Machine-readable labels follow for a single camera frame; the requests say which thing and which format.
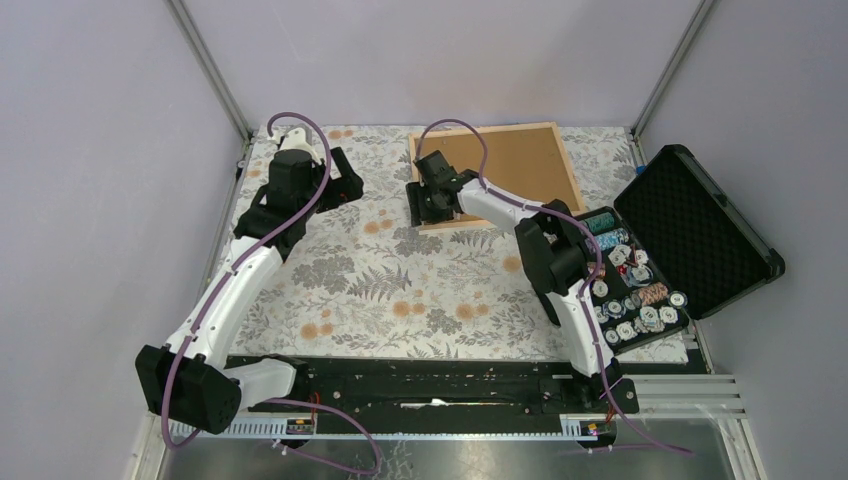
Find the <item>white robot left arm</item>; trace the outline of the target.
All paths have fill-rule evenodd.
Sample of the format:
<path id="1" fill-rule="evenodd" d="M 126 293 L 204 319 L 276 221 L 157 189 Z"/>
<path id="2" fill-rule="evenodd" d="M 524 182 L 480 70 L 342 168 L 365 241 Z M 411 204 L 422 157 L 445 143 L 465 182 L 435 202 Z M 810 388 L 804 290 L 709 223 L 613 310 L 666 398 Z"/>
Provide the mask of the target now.
<path id="1" fill-rule="evenodd" d="M 344 150 L 327 152 L 338 177 L 303 129 L 283 135 L 268 181 L 239 218 L 212 283 L 163 346 L 141 348 L 135 369 L 142 392 L 164 423 L 220 434 L 240 411 L 269 399 L 288 411 L 309 401 L 304 363 L 267 355 L 230 367 L 227 358 L 250 307 L 303 238 L 308 220 L 363 196 L 364 182 Z"/>

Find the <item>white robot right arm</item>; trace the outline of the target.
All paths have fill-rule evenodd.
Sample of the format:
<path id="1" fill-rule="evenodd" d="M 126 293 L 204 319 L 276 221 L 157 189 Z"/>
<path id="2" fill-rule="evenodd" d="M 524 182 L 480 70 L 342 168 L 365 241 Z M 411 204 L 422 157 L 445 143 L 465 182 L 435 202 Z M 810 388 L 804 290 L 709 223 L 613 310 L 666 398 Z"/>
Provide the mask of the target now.
<path id="1" fill-rule="evenodd" d="M 413 162 L 418 179 L 406 186 L 412 225 L 435 226 L 470 215 L 483 219 L 516 240 L 525 276 L 550 321 L 560 328 L 572 368 L 584 376 L 573 386 L 575 402 L 597 412 L 613 398 L 601 373 L 614 354 L 599 333 L 589 287 L 588 230 L 561 201 L 532 201 L 479 178 L 457 172 L 440 151 Z"/>

